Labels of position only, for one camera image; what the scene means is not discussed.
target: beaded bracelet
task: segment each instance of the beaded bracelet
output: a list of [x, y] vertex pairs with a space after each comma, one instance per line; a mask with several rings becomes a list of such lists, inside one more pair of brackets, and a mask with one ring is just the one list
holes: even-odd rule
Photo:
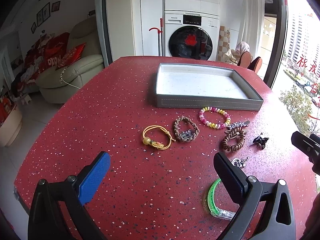
[[[203, 115], [203, 114], [204, 114], [204, 112], [206, 112], [206, 111], [217, 112], [217, 113], [219, 113], [219, 114], [224, 115], [227, 119], [226, 119], [225, 123], [223, 123], [223, 124], [214, 124], [214, 123], [211, 123], [211, 122], [207, 121], [207, 120], [204, 118], [204, 115]], [[225, 127], [227, 127], [227, 126], [230, 124], [230, 122], [231, 122], [230, 115], [229, 115], [226, 111], [221, 110], [221, 109], [216, 108], [216, 107], [213, 107], [213, 106], [206, 106], [206, 107], [202, 108], [202, 109], [200, 110], [200, 112], [199, 112], [199, 118], [200, 118], [200, 120], [201, 120], [205, 125], [210, 126], [211, 128], [215, 128], [215, 129], [225, 128]]]
[[[178, 125], [179, 125], [179, 122], [182, 120], [186, 120], [186, 122], [190, 123], [193, 126], [194, 130], [188, 130], [186, 132], [179, 133]], [[182, 117], [176, 119], [176, 121], [173, 124], [173, 130], [174, 130], [174, 134], [175, 134], [176, 138], [182, 142], [190, 142], [190, 141], [196, 139], [196, 137], [198, 136], [198, 134], [200, 132], [197, 125], [194, 122], [192, 122], [190, 118], [187, 118], [185, 116], [182, 116]]]
[[[239, 137], [240, 137], [238, 143], [235, 145], [228, 145], [228, 141], [237, 132], [239, 133]], [[240, 150], [243, 147], [244, 141], [245, 141], [245, 135], [244, 135], [243, 129], [241, 127], [236, 127], [236, 128], [232, 128], [231, 131], [223, 138], [221, 142], [221, 146], [224, 150], [234, 152], [234, 151]]]
[[[159, 143], [159, 142], [156, 142], [156, 141], [152, 141], [149, 137], [145, 137], [146, 132], [148, 132], [148, 131], [150, 131], [151, 129], [154, 129], [154, 128], [159, 128], [161, 131], [163, 131], [169, 137], [170, 142], [166, 147], [162, 143]], [[142, 137], [143, 137], [143, 140], [142, 140], [143, 144], [151, 145], [154, 148], [157, 148], [158, 150], [166, 150], [166, 149], [168, 149], [170, 147], [171, 141], [174, 141], [174, 142], [176, 141], [175, 139], [172, 138], [170, 132], [167, 131], [166, 128], [164, 128], [164, 127], [162, 127], [160, 125], [150, 125], [150, 126], [148, 126], [147, 128], [145, 128], [143, 130]]]

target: hair tie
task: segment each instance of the hair tie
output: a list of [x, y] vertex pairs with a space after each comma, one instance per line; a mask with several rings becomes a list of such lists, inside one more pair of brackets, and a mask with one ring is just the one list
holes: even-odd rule
[[[215, 123], [211, 123], [209, 121], [207, 121], [205, 118], [204, 118], [204, 112], [206, 111], [213, 111], [213, 112], [217, 112], [219, 114], [222, 114], [223, 116], [226, 117], [226, 121], [222, 124], [215, 124]], [[204, 108], [202, 108], [199, 112], [199, 118], [201, 120], [201, 122], [203, 122], [206, 126], [209, 126], [211, 128], [214, 128], [214, 129], [222, 129], [222, 128], [225, 128], [227, 127], [228, 125], [230, 125], [230, 122], [231, 122], [231, 118], [230, 118], [230, 115], [224, 111], [224, 110], [221, 110], [219, 108], [216, 108], [214, 106], [206, 106]]]
[[[161, 131], [163, 131], [169, 137], [170, 142], [166, 147], [162, 143], [159, 143], [159, 142], [156, 142], [156, 141], [152, 141], [149, 137], [145, 137], [146, 132], [148, 132], [148, 131], [150, 131], [150, 130], [152, 130], [154, 128], [159, 128]], [[172, 138], [170, 132], [167, 131], [166, 128], [164, 128], [164, 127], [162, 127], [160, 125], [150, 125], [150, 126], [148, 126], [147, 128], [145, 128], [143, 130], [142, 137], [143, 137], [143, 140], [142, 140], [143, 144], [151, 145], [154, 148], [157, 148], [158, 150], [166, 150], [166, 149], [168, 149], [170, 147], [171, 141], [174, 141], [174, 142], [176, 141], [175, 139]]]
[[[237, 144], [235, 145], [228, 145], [228, 141], [237, 133], [239, 132], [239, 141]], [[230, 132], [223, 138], [221, 146], [224, 150], [227, 151], [237, 151], [240, 150], [243, 145], [244, 145], [244, 141], [245, 141], [245, 135], [244, 135], [244, 131], [241, 127], [236, 127], [230, 130]]]

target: white cable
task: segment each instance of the white cable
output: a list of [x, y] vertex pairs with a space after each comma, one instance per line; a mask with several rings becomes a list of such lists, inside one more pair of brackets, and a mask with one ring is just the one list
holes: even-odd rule
[[[67, 69], [67, 68], [65, 68], [65, 69], [62, 71], [61, 75], [60, 75], [60, 83], [62, 83], [62, 81], [65, 82], [65, 81], [63, 80], [63, 78], [62, 78], [62, 75], [63, 75], [63, 73], [65, 72], [66, 69]], [[71, 84], [69, 84], [68, 82], [65, 82], [65, 83], [68, 84], [68, 85], [70, 85], [70, 86], [72, 86], [72, 87], [75, 87], [75, 88], [80, 89], [79, 87], [76, 87], [76, 86], [74, 86], [74, 85], [71, 85]]]

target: pink and yellow bracelet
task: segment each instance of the pink and yellow bracelet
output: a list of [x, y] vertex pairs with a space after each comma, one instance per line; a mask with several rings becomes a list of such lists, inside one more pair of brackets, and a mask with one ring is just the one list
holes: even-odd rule
[[[219, 114], [224, 115], [227, 119], [226, 119], [225, 123], [223, 123], [223, 124], [211, 123], [211, 122], [209, 122], [208, 120], [206, 120], [206, 119], [204, 118], [204, 115], [203, 115], [203, 114], [204, 114], [204, 112], [206, 112], [206, 111], [217, 112], [217, 113], [219, 113]], [[230, 122], [231, 122], [230, 115], [229, 115], [226, 111], [221, 110], [221, 109], [216, 108], [216, 107], [212, 107], [212, 106], [206, 106], [206, 107], [202, 108], [202, 109], [200, 110], [200, 112], [199, 112], [199, 118], [200, 118], [201, 122], [203, 122], [205, 125], [207, 125], [208, 127], [214, 128], [214, 129], [226, 128], [226, 127], [230, 124]]]

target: dryer door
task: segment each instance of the dryer door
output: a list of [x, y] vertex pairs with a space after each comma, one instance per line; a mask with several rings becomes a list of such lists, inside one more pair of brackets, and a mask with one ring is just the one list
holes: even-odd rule
[[169, 39], [169, 51], [173, 57], [208, 60], [212, 54], [212, 40], [197, 26], [184, 26]]

